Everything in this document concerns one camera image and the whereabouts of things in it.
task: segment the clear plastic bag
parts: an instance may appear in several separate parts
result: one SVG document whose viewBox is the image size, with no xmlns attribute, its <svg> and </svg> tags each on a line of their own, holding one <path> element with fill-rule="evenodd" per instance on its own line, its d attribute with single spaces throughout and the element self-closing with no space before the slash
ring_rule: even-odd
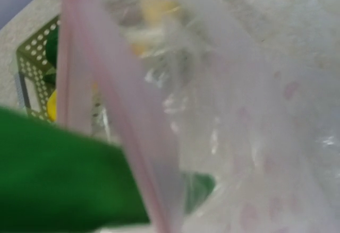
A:
<svg viewBox="0 0 340 233">
<path fill-rule="evenodd" d="M 121 21 L 115 25 L 99 2 L 77 1 L 69 1 L 74 5 L 67 13 L 82 18 L 74 31 L 78 47 L 159 232 L 181 228 L 182 185 L 172 132 L 181 168 L 210 172 L 218 181 L 209 202 L 185 221 L 184 232 L 339 232 L 270 65 L 218 0 L 140 0 L 146 12 L 132 11 L 127 26 L 144 15 L 153 31 L 161 27 L 151 51 L 166 52 L 162 70 L 154 74 L 151 67 L 154 75 L 146 82 L 142 73 L 148 70 L 137 66 L 117 32 L 124 14 L 117 14 Z M 125 29 L 121 34 L 126 39 Z M 296 86 L 288 87 L 286 97 Z"/>
<path fill-rule="evenodd" d="M 340 80 L 292 63 L 282 64 L 274 76 L 316 180 L 340 218 Z"/>
</svg>

